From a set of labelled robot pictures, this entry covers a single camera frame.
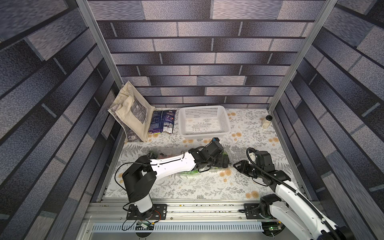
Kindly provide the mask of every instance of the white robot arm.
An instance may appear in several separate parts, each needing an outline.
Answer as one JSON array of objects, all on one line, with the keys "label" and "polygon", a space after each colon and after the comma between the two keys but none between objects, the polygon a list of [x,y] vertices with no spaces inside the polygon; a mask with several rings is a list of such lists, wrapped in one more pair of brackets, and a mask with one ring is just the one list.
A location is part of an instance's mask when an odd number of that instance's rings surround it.
[{"label": "white robot arm", "polygon": [[[234,164],[235,169],[249,177],[262,178],[263,182],[275,192],[261,197],[259,206],[252,211],[265,218],[278,219],[299,240],[354,239],[349,229],[339,228],[301,194],[283,171],[275,170],[268,152],[248,148],[246,155],[248,160]],[[171,174],[201,169],[205,166],[227,167],[229,159],[223,156],[223,147],[219,139],[214,138],[207,146],[190,149],[176,157],[166,159],[140,157],[135,162],[137,164],[130,166],[122,176],[129,201],[134,202],[138,208],[138,219],[146,219],[154,211],[149,191],[155,181]]]}]

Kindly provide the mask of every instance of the black cable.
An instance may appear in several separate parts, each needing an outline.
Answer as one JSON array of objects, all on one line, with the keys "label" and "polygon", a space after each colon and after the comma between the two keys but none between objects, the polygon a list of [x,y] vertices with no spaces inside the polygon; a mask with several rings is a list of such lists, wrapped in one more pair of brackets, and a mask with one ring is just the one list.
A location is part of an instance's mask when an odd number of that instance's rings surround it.
[{"label": "black cable", "polygon": [[206,151],[207,151],[207,149],[206,149],[206,147],[209,145],[209,144],[211,144],[211,142],[212,142],[212,140],[207,144],[207,145],[205,145],[205,146],[200,146],[200,147],[197,147],[196,149],[199,149],[199,148],[204,148]]},{"label": "black cable", "polygon": [[125,211],[131,213],[130,211],[128,211],[128,209],[125,209],[125,208],[124,208],[126,205],[124,205],[122,208],[123,208]]},{"label": "black cable", "polygon": [[[283,186],[287,187],[288,189],[290,189],[291,191],[293,192],[296,192],[296,189],[294,189],[293,187],[289,186],[288,184],[286,184],[285,182],[275,178],[274,176],[272,176],[271,174],[269,174],[268,172],[264,171],[262,168],[260,168],[259,166],[256,165],[256,163],[251,159],[251,157],[249,156],[249,150],[252,150],[252,152],[256,153],[256,150],[252,147],[249,147],[247,148],[246,150],[246,155],[247,155],[247,158],[248,160],[252,163],[252,165],[257,169],[259,170],[260,172],[262,172],[263,174],[265,174],[266,176],[270,177],[271,179],[275,180],[276,182],[282,184]],[[317,210],[316,207],[314,207],[310,201],[307,200],[306,197],[304,197],[300,192],[297,193],[297,196],[299,198],[301,198],[315,213],[316,215],[318,216],[319,219],[323,219],[323,216],[321,214],[321,212],[319,210]],[[324,219],[324,221],[322,221],[322,223],[325,224],[325,226],[329,229],[330,231],[330,234],[331,236],[336,239],[336,240],[341,240],[339,235],[336,233],[336,231],[331,227],[331,225],[327,222],[327,220]]]},{"label": "black cable", "polygon": [[211,169],[212,166],[209,166],[207,170],[204,170],[204,171],[199,171],[197,170],[198,172],[206,172],[206,171],[209,171]]},{"label": "black cable", "polygon": [[242,213],[245,213],[245,212],[250,212],[250,211],[253,211],[253,210],[256,210],[256,209],[259,209],[260,208],[260,205],[255,207],[254,209],[250,209],[250,210],[245,210],[245,209],[239,209],[238,211],[239,212],[242,212]]},{"label": "black cable", "polygon": [[135,221],[133,222],[133,224],[132,224],[129,228],[127,228],[127,229],[124,230],[124,223],[125,223],[126,221],[127,221],[127,219],[122,223],[122,226],[121,226],[121,230],[123,230],[123,231],[126,231],[126,230],[130,229],[130,228],[136,223],[137,220],[135,220]]},{"label": "black cable", "polygon": [[267,186],[268,186],[268,185],[265,185],[265,184],[261,184],[261,183],[259,183],[259,182],[256,182],[254,178],[252,178],[252,180],[253,180],[255,183],[257,183],[257,184],[260,184],[261,186],[264,186],[264,187],[267,187]]},{"label": "black cable", "polygon": [[126,162],[126,163],[121,164],[120,167],[118,167],[118,169],[117,169],[116,172],[115,172],[115,182],[116,182],[122,189],[124,189],[125,191],[126,191],[126,189],[123,188],[123,186],[120,185],[120,184],[117,182],[117,180],[116,180],[116,174],[119,172],[119,169],[120,169],[123,165],[125,165],[125,164],[131,164],[131,163],[136,163],[136,164],[140,164],[140,165],[144,165],[144,166],[150,166],[149,164],[144,164],[144,163],[139,163],[139,162]]},{"label": "black cable", "polygon": [[148,225],[148,224],[145,224],[145,223],[143,222],[142,224],[140,224],[140,225],[136,225],[135,230],[138,230],[138,229],[140,229],[141,227],[144,228],[144,229],[141,229],[141,230],[151,230],[151,231],[154,230],[153,225],[152,225],[151,223]]},{"label": "black cable", "polygon": [[[167,163],[175,162],[175,161],[180,161],[180,160],[181,160],[181,158],[175,159],[175,160],[172,160],[172,161],[169,161],[169,162],[159,163],[159,165],[163,165],[163,164],[167,164]],[[148,164],[148,166],[157,166],[157,164]]]},{"label": "black cable", "polygon": [[[163,165],[163,164],[166,164],[166,163],[175,162],[175,161],[179,161],[179,160],[181,160],[181,158],[180,158],[180,159],[176,159],[176,160],[172,160],[172,161],[169,161],[169,162],[159,163],[159,165]],[[123,165],[125,165],[125,164],[132,164],[132,163],[140,164],[140,165],[143,165],[143,166],[157,166],[157,164],[144,164],[144,163],[140,163],[140,162],[126,162],[126,163],[121,164],[121,165],[118,167],[118,169],[116,170],[116,172],[115,172],[115,182],[116,182],[122,189],[124,189],[125,191],[126,191],[126,189],[123,188],[123,186],[120,185],[120,184],[117,182],[117,180],[116,180],[116,174],[119,172],[119,169],[120,169]]]},{"label": "black cable", "polygon": [[145,221],[147,221],[150,225],[149,226],[151,226],[151,227],[153,227],[151,230],[154,230],[155,229],[155,226],[154,226],[154,224],[152,224],[150,221],[148,221],[147,219],[145,219]]}]

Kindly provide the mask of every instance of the red wire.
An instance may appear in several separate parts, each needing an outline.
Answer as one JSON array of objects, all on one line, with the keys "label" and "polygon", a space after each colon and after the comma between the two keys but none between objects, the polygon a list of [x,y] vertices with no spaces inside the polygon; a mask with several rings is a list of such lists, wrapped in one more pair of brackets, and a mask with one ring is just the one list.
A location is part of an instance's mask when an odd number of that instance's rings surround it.
[{"label": "red wire", "polygon": [[158,211],[156,211],[156,210],[154,210],[154,211],[159,214],[159,217],[160,217],[159,221],[160,221],[161,220],[161,214]]}]

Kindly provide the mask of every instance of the plastic container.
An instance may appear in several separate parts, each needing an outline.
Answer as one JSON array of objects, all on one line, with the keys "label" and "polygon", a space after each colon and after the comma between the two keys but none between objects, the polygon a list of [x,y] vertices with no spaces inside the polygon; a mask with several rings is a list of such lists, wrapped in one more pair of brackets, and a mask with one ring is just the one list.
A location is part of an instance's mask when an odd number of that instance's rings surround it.
[{"label": "plastic container", "polygon": [[179,133],[185,139],[222,137],[231,126],[223,106],[201,106],[179,110]]},{"label": "plastic container", "polygon": [[262,128],[268,128],[269,125],[271,124],[271,121],[272,121],[272,116],[271,115],[266,116],[262,122]]}]

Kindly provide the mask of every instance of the gray brick wallpaper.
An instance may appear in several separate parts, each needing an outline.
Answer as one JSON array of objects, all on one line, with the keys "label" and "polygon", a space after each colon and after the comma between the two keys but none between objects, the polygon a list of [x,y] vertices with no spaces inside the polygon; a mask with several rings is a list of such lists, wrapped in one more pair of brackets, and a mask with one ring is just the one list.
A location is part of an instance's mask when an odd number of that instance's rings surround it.
[{"label": "gray brick wallpaper", "polygon": [[123,81],[162,107],[265,108],[323,4],[89,0]]},{"label": "gray brick wallpaper", "polygon": [[74,239],[120,130],[118,89],[75,0],[0,15],[0,239]]},{"label": "gray brick wallpaper", "polygon": [[308,194],[362,240],[384,239],[383,3],[339,0],[274,111]]}]

